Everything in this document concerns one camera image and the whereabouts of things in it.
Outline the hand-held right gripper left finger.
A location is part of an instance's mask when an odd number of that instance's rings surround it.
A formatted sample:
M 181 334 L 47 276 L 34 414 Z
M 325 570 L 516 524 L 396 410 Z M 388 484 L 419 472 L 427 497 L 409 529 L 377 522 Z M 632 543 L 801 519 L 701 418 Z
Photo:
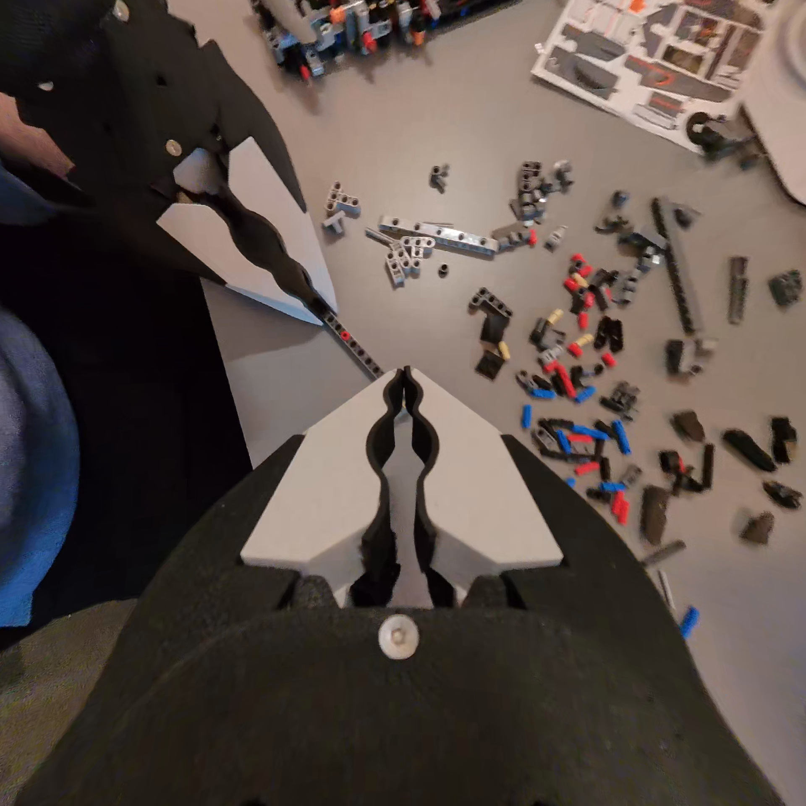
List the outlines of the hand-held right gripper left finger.
M 389 371 L 302 435 L 240 552 L 247 566 L 325 579 L 339 602 L 388 604 L 400 574 L 384 466 L 404 372 Z

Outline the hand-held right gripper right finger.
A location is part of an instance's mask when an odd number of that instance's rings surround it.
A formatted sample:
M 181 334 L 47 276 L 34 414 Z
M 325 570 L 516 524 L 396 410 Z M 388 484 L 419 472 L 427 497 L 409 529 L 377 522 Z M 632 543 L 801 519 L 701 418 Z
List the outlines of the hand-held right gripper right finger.
M 456 606 L 482 576 L 562 563 L 505 434 L 413 367 L 408 414 L 422 464 L 414 543 L 433 606 Z

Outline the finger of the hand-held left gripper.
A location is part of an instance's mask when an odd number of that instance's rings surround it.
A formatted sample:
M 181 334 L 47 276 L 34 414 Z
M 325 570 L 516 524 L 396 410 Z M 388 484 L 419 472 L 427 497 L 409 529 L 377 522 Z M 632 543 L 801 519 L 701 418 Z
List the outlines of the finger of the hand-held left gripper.
M 246 208 L 272 224 L 288 256 L 306 271 L 314 290 L 337 314 L 335 289 L 314 220 L 309 212 L 303 211 L 253 137 L 230 152 L 228 185 Z M 239 267 L 236 277 L 227 281 L 227 287 L 288 316 L 312 316 L 304 312 L 299 299 L 281 290 L 278 273 L 278 270 Z
M 268 270 L 251 263 L 238 250 L 227 224 L 210 207 L 174 203 L 157 225 L 210 268 L 228 289 L 289 317 L 320 324 L 299 299 L 280 289 Z M 291 257 L 307 270 L 315 289 L 324 294 L 324 256 L 309 214 L 301 215 L 301 224 L 290 228 L 285 241 Z

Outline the long black lego beam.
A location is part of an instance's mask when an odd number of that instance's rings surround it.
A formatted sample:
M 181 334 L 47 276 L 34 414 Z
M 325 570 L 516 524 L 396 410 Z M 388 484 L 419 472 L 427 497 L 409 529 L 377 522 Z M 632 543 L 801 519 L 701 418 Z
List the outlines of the long black lego beam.
M 335 311 L 328 304 L 320 299 L 312 303 L 311 311 L 318 317 L 322 325 L 330 332 L 335 341 L 352 358 L 357 366 L 372 380 L 378 379 L 385 374 L 385 371 L 378 365 L 368 350 L 360 343 L 355 335 L 344 326 Z M 343 341 L 339 334 L 346 330 L 351 334 L 350 341 Z

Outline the person's left forearm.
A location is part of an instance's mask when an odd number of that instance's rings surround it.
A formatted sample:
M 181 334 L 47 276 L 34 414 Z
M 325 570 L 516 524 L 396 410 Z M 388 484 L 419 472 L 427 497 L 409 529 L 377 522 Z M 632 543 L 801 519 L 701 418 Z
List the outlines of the person's left forearm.
M 50 136 L 20 117 L 1 94 L 1 224 L 35 227 L 63 214 L 94 209 L 94 200 L 68 181 L 71 160 Z

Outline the pile of loose lego pieces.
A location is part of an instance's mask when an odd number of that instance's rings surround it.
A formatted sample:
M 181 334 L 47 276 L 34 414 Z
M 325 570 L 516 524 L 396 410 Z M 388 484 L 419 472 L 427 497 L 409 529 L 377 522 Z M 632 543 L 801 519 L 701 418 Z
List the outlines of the pile of loose lego pieces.
M 427 277 L 408 290 L 391 290 L 377 266 L 379 247 L 359 246 L 359 236 L 335 251 L 333 268 L 341 314 L 366 337 L 377 357 L 429 370 L 440 384 L 481 413 L 491 414 L 506 429 L 521 408 L 529 414 L 519 427 L 520 440 L 533 451 L 558 454 L 542 459 L 560 475 L 574 477 L 569 451 L 594 452 L 594 438 L 569 428 L 539 424 L 540 419 L 570 420 L 605 427 L 619 419 L 630 438 L 633 455 L 619 454 L 615 438 L 603 440 L 606 465 L 618 471 L 631 464 L 644 468 L 643 481 L 628 493 L 603 492 L 591 501 L 597 511 L 610 508 L 613 497 L 637 502 L 642 485 L 660 479 L 646 464 L 654 450 L 672 436 L 665 417 L 678 408 L 694 408 L 704 423 L 705 441 L 717 431 L 744 426 L 756 434 L 772 408 L 793 415 L 804 436 L 804 314 L 773 314 L 773 303 L 751 305 L 751 321 L 721 342 L 714 368 L 704 379 L 664 380 L 656 351 L 673 317 L 661 288 L 662 277 L 650 279 L 641 292 L 639 311 L 628 315 L 628 350 L 620 356 L 606 345 L 602 360 L 591 345 L 580 359 L 559 348 L 559 357 L 542 369 L 534 355 L 542 352 L 528 340 L 534 320 L 550 316 L 569 301 L 559 290 L 554 259 L 528 253 L 524 259 L 460 258 L 450 260 L 452 274 L 439 280 L 431 262 Z M 468 302 L 481 287 L 497 295 L 513 311 L 509 321 Z M 683 557 L 661 562 L 670 570 L 677 604 L 704 612 L 703 638 L 694 640 L 704 652 L 727 646 L 749 653 L 764 646 L 804 644 L 804 515 L 787 515 L 767 503 L 760 489 L 762 471 L 742 470 L 746 461 L 730 458 L 735 450 L 717 449 L 717 490 L 683 493 L 672 500 L 673 537 L 685 538 Z

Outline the long light grey lego beam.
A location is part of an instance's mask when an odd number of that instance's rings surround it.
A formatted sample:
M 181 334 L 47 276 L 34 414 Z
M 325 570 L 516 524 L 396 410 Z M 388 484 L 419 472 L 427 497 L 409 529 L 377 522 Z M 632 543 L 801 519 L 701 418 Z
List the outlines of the long light grey lego beam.
M 479 236 L 446 225 L 429 224 L 396 216 L 382 216 L 379 219 L 378 228 L 387 235 L 409 238 L 420 243 L 429 240 L 434 242 L 435 247 L 463 251 L 485 258 L 493 258 L 500 251 L 498 241 L 491 236 Z

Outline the dark grey angled lego beam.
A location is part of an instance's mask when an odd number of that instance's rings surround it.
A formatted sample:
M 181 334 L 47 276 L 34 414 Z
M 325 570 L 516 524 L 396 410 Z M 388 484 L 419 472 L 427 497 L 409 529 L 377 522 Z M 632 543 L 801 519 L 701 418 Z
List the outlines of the dark grey angled lego beam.
M 469 313 L 474 314 L 479 310 L 489 315 L 503 317 L 507 321 L 513 316 L 512 309 L 486 287 L 479 288 L 468 302 Z

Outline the partly built lego model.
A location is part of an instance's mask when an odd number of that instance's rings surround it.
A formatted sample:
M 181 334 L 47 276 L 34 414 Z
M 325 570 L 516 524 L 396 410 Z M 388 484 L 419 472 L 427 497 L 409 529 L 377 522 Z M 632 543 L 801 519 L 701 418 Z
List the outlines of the partly built lego model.
M 348 55 L 392 42 L 422 47 L 444 27 L 488 15 L 508 1 L 251 1 L 267 50 L 287 73 L 309 82 Z

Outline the long dark grey lego beam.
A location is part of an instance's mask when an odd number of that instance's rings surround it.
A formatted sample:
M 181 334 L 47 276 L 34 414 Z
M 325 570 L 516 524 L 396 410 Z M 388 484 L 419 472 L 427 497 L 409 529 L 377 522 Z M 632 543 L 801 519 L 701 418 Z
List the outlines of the long dark grey lego beam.
M 704 333 L 704 319 L 693 284 L 690 261 L 683 246 L 683 227 L 677 216 L 678 208 L 666 196 L 656 196 L 651 202 L 654 222 L 666 239 L 667 274 L 683 332 L 688 336 Z

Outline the black lego wheel piece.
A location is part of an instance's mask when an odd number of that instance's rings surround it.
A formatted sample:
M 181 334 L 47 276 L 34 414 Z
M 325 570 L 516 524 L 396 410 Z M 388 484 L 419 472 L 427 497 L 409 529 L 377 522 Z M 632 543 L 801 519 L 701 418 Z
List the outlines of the black lego wheel piece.
M 697 112 L 688 118 L 686 135 L 710 163 L 734 157 L 742 170 L 760 162 L 762 150 L 756 135 L 741 117 L 712 117 Z

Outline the bunch of small light grey beams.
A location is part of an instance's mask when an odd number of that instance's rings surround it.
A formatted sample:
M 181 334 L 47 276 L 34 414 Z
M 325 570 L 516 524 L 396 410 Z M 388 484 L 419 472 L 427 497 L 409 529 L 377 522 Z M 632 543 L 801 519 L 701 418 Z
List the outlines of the bunch of small light grey beams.
M 433 238 L 425 236 L 386 237 L 384 266 L 392 288 L 401 288 L 407 279 L 419 277 L 421 266 L 435 245 Z

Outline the person's blue shirt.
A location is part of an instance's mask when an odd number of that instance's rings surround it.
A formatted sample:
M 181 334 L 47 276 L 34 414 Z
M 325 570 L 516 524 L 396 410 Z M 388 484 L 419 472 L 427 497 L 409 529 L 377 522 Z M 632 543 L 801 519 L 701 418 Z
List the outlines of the person's blue shirt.
M 1 627 L 32 618 L 35 590 L 73 524 L 80 449 L 73 407 L 52 358 L 1 312 Z

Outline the sticker sheet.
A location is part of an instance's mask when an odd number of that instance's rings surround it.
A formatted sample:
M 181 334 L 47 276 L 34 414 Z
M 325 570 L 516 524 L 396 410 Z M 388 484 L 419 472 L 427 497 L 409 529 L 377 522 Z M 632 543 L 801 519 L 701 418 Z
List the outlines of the sticker sheet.
M 533 77 L 693 152 L 738 112 L 778 2 L 570 1 Z

